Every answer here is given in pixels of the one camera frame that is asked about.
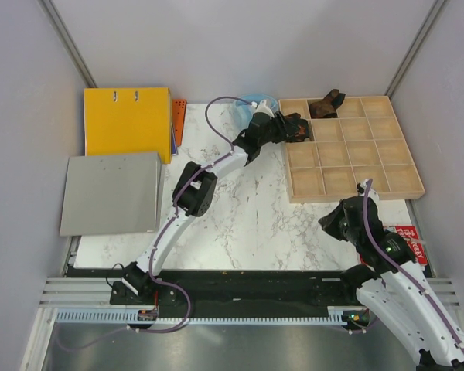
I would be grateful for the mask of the black orange floral tie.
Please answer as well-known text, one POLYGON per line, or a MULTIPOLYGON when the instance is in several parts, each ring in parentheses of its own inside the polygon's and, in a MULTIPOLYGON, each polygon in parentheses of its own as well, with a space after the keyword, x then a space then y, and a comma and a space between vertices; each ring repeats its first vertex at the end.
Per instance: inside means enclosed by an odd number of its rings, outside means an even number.
POLYGON ((310 139, 309 122, 302 118, 299 113, 287 114, 283 118, 287 143, 304 142, 310 139))

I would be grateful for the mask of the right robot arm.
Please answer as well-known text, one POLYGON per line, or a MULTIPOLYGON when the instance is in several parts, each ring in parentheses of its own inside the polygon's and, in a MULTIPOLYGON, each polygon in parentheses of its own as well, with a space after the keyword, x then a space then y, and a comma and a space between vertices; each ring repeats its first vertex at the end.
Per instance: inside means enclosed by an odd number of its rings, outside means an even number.
POLYGON ((343 199, 319 225, 351 243, 363 263, 341 274, 340 298, 370 310, 418 370, 464 370, 464 331, 446 311, 407 242, 384 229, 369 197, 343 199))

